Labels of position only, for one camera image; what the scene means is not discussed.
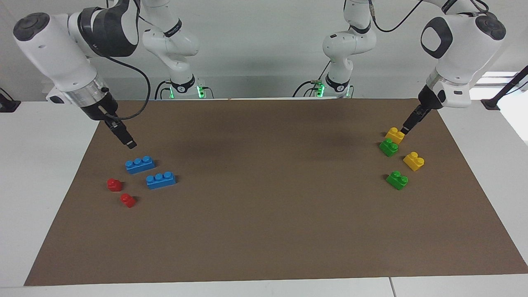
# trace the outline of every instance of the green led light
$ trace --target green led light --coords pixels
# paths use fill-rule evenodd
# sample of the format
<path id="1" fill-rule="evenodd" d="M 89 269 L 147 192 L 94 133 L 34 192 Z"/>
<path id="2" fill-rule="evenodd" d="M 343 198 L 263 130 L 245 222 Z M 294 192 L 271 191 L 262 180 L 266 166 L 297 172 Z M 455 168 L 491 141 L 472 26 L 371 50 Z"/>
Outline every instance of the green led light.
<path id="1" fill-rule="evenodd" d="M 320 84 L 319 88 L 317 89 L 317 92 L 315 93 L 315 95 L 317 97 L 322 97 L 324 95 L 324 93 L 325 93 L 325 85 Z"/>
<path id="2" fill-rule="evenodd" d="M 199 97 L 200 99 L 205 98 L 205 92 L 203 91 L 202 87 L 200 87 L 200 86 L 196 86 L 196 88 L 197 88 L 197 90 L 198 90 L 198 97 Z"/>

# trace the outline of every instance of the red lego brick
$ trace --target red lego brick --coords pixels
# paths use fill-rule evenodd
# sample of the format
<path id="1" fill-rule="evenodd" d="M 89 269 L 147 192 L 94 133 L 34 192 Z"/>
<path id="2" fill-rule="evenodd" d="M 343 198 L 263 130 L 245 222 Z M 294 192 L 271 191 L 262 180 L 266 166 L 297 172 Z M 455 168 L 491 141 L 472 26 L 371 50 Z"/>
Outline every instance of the red lego brick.
<path id="1" fill-rule="evenodd" d="M 106 184 L 108 186 L 108 190 L 112 192 L 119 192 L 123 188 L 123 184 L 115 179 L 109 179 Z"/>
<path id="2" fill-rule="evenodd" d="M 121 195 L 121 202 L 123 202 L 123 204 L 125 204 L 128 208 L 131 208 L 132 206 L 134 206 L 134 204 L 136 204 L 136 199 L 134 199 L 134 197 L 130 196 L 129 194 L 123 194 Z"/>

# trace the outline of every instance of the robot end effector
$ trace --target robot end effector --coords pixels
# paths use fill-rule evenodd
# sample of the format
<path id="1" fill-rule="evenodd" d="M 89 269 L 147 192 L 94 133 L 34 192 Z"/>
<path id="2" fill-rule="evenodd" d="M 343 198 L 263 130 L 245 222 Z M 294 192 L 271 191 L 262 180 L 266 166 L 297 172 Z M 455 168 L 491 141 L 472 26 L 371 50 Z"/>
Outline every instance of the robot end effector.
<path id="1" fill-rule="evenodd" d="M 499 50 L 506 28 L 492 13 L 459 13 L 432 19 L 422 31 L 423 49 L 438 63 L 418 95 L 420 105 L 403 124 L 407 134 L 432 109 L 471 104 L 469 83 Z"/>

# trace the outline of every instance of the black stand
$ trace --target black stand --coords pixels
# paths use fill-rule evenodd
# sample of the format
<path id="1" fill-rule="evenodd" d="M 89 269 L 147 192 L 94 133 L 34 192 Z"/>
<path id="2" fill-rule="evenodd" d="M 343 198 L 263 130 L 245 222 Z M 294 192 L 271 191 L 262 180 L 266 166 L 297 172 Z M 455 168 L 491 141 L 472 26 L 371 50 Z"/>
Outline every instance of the black stand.
<path id="1" fill-rule="evenodd" d="M 524 67 L 502 90 L 495 95 L 492 99 L 482 99 L 480 102 L 486 107 L 487 110 L 501 110 L 497 104 L 508 92 L 513 89 L 524 77 L 528 75 L 528 66 Z"/>
<path id="2" fill-rule="evenodd" d="M 0 113 L 12 113 L 20 105 L 20 101 L 8 100 L 4 95 L 0 94 Z"/>

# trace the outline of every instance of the yellow lego brick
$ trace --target yellow lego brick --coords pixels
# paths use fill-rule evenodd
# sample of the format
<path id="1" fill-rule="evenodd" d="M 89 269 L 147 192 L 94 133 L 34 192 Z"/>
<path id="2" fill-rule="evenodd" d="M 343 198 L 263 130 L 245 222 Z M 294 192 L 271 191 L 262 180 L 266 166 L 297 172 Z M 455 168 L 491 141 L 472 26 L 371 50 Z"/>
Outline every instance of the yellow lego brick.
<path id="1" fill-rule="evenodd" d="M 417 152 L 412 152 L 412 153 L 408 154 L 403 159 L 403 161 L 413 171 L 416 171 L 416 170 L 420 169 L 425 164 L 425 160 L 423 158 L 418 158 L 418 153 Z"/>
<path id="2" fill-rule="evenodd" d="M 403 141 L 405 134 L 398 131 L 398 128 L 392 127 L 385 138 L 390 138 L 393 143 L 400 144 Z"/>

